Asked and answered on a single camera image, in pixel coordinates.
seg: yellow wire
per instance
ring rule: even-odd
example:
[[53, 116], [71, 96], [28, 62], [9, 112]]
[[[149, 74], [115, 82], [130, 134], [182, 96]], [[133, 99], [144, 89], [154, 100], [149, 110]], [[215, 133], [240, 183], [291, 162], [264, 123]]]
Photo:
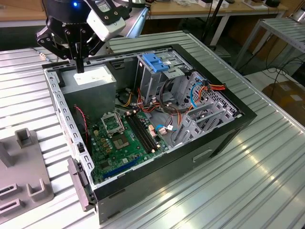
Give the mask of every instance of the yellow wire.
[[130, 95], [129, 95], [129, 99], [128, 99], [127, 103], [123, 105], [123, 107], [127, 107], [127, 106], [129, 106], [129, 104], [130, 104], [131, 100], [132, 100], [132, 93], [130, 93]]

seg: wooden desk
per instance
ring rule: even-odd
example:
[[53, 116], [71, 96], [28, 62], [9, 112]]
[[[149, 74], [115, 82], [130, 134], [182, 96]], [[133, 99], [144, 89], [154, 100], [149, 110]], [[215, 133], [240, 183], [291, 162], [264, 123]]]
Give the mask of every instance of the wooden desk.
[[[151, 19], [165, 19], [165, 18], [191, 18], [201, 17], [201, 15], [207, 15], [210, 8], [201, 7], [197, 4], [191, 4], [189, 6], [181, 6], [176, 2], [157, 2], [152, 4]], [[278, 8], [269, 8], [262, 10], [254, 10], [251, 7], [242, 3], [242, 0], [236, 0], [234, 4], [229, 4], [228, 8], [219, 9], [217, 16], [233, 15], [253, 15], [253, 14], [277, 14], [279, 12], [285, 12], [288, 8], [282, 4]]]
[[[148, 19], [170, 19], [170, 18], [195, 18], [207, 17], [210, 8], [204, 8], [197, 4], [181, 6], [176, 2], [156, 2], [152, 4], [151, 14]], [[280, 4], [278, 8], [269, 8], [263, 10], [254, 10], [242, 3], [242, 0], [236, 0], [228, 8], [220, 9], [217, 16], [221, 16], [221, 22], [216, 30], [211, 45], [216, 45], [222, 34], [230, 16], [235, 15], [258, 15], [258, 14], [277, 14], [281, 18], [287, 7]], [[0, 9], [0, 28], [1, 27], [19, 27], [45, 25], [46, 16], [44, 12], [25, 10], [15, 7]]]

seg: aluminum workbench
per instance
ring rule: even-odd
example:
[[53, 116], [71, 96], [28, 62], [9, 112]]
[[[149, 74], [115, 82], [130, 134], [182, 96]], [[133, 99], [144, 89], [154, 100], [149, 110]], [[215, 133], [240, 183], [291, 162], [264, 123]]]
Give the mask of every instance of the aluminum workbench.
[[[173, 43], [181, 44], [258, 116], [221, 154], [102, 226], [302, 228], [304, 127], [191, 34], [177, 31], [120, 38], [110, 46], [120, 52]], [[43, 63], [30, 49], [0, 52], [0, 138], [24, 127], [37, 131], [55, 197], [0, 228], [99, 228], [94, 211], [82, 211], [72, 185], [67, 169], [70, 153], [44, 80]]]
[[305, 24], [296, 22], [291, 18], [260, 19], [253, 28], [242, 49], [238, 53], [237, 60], [234, 64], [235, 69], [240, 65], [245, 52], [261, 28], [266, 29], [267, 32], [260, 40], [253, 53], [256, 53], [261, 49], [271, 34], [274, 34], [291, 46], [287, 57], [290, 56], [294, 48], [298, 49], [302, 53], [305, 53]]

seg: blue cable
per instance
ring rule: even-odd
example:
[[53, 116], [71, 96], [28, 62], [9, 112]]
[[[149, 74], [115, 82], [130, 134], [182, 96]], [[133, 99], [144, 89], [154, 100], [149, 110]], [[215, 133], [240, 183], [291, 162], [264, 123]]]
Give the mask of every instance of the blue cable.
[[157, 125], [156, 126], [156, 131], [158, 131], [159, 128], [164, 127], [163, 125]]
[[193, 105], [194, 108], [196, 108], [197, 106], [196, 106], [196, 104], [195, 104], [195, 102], [194, 102], [194, 99], [193, 99], [193, 90], [194, 90], [195, 86], [197, 86], [197, 85], [202, 85], [202, 83], [196, 83], [196, 84], [192, 87], [192, 89], [191, 89], [191, 94], [190, 94], [191, 103], [192, 103], [192, 105]]
[[161, 128], [161, 127], [166, 128], [166, 127], [165, 127], [165, 126], [163, 126], [163, 125], [157, 125], [157, 126], [156, 126], [156, 131], [158, 131], [158, 129], [159, 129], [159, 128]]

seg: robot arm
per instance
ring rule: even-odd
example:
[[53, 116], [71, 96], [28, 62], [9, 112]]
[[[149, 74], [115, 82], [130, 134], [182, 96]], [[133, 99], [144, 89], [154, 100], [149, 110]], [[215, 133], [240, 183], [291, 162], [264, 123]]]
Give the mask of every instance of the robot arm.
[[141, 33], [148, 9], [145, 0], [133, 1], [42, 0], [47, 26], [36, 34], [37, 42], [83, 73], [88, 56], [110, 38]]

